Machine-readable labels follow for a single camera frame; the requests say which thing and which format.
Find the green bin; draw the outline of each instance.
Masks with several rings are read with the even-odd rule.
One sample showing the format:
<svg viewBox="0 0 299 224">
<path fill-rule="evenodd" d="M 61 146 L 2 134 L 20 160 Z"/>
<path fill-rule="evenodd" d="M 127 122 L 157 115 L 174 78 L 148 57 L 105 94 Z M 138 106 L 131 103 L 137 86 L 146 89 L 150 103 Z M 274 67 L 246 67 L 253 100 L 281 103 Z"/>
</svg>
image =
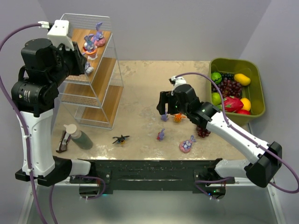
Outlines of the green bin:
<svg viewBox="0 0 299 224">
<path fill-rule="evenodd" d="M 239 126 L 243 126 L 265 113 L 261 79 L 258 69 L 253 63 L 238 59 L 216 58 L 210 62 L 208 76 L 211 77 L 211 73 L 216 71 L 234 74 L 242 73 L 251 79 L 248 86 L 242 87 L 242 97 L 249 99 L 251 102 L 250 115 L 226 112 L 226 115 L 233 122 Z M 206 95 L 207 100 L 212 102 L 211 83 L 208 80 L 206 83 Z"/>
</svg>

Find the gray wall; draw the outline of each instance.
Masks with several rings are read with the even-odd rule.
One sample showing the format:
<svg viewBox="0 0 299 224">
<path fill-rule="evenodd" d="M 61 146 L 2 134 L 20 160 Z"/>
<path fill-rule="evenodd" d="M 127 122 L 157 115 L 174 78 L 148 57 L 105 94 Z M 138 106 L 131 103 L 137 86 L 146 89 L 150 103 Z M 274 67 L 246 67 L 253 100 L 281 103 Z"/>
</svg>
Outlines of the gray wall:
<svg viewBox="0 0 299 224">
<path fill-rule="evenodd" d="M 20 26 L 46 19 L 37 0 L 1 1 L 0 15 L 1 40 Z M 0 54 L 0 74 L 9 92 L 23 65 L 20 52 L 25 42 L 45 35 L 46 30 L 30 28 L 15 35 L 4 45 Z M 0 223 L 14 224 L 18 221 L 29 185 L 14 178 L 15 171 L 23 164 L 21 129 L 13 109 L 2 93 L 0 102 Z"/>
<path fill-rule="evenodd" d="M 252 123 L 253 133 L 283 146 L 283 158 L 299 173 L 299 1 L 272 0 L 241 58 L 255 62 L 261 73 L 266 102 L 265 115 Z M 279 186 L 297 184 L 282 167 Z M 299 220 L 299 194 L 279 193 L 288 224 Z"/>
<path fill-rule="evenodd" d="M 271 0 L 39 0 L 49 20 L 110 16 L 121 60 L 238 58 Z"/>
</svg>

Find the black toy insect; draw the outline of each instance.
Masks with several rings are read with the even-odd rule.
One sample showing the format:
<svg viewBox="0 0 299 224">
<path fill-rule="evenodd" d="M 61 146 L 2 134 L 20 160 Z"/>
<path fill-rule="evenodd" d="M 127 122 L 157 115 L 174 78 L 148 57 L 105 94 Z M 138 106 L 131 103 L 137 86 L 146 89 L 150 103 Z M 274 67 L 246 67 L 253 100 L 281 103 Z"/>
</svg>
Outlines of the black toy insect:
<svg viewBox="0 0 299 224">
<path fill-rule="evenodd" d="M 123 144 L 123 143 L 125 143 L 125 141 L 126 141 L 126 138 L 128 138 L 128 137 L 130 137 L 129 135 L 127 135 L 127 136 L 120 136 L 120 137 L 113 137 L 114 139 L 117 139 L 115 142 L 113 142 L 113 144 L 114 143 L 118 143 L 118 144 Z"/>
</svg>

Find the gray bottle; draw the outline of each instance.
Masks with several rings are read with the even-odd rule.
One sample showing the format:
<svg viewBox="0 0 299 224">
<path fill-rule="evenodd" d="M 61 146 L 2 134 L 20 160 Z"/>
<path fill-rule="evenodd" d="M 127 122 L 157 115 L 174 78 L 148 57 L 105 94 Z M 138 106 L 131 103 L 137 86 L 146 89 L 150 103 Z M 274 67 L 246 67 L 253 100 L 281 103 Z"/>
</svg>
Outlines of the gray bottle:
<svg viewBox="0 0 299 224">
<path fill-rule="evenodd" d="M 74 124 L 64 125 L 66 132 L 71 135 L 71 139 L 76 143 L 81 149 L 91 149 L 93 147 L 93 142 L 90 138 L 83 132 L 77 129 Z"/>
</svg>

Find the orange crab toy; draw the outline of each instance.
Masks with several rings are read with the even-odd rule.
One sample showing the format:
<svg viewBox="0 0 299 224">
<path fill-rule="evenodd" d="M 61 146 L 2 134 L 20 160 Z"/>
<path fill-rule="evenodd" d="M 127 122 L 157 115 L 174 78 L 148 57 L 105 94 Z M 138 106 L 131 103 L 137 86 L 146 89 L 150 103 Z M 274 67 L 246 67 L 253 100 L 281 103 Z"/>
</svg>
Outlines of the orange crab toy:
<svg viewBox="0 0 299 224">
<path fill-rule="evenodd" d="M 182 121 L 182 119 L 184 119 L 184 118 L 186 118 L 185 116 L 182 116 L 182 114 L 181 113 L 178 113 L 178 114 L 176 114 L 176 115 L 174 115 L 174 121 L 175 122 L 181 122 Z"/>
</svg>

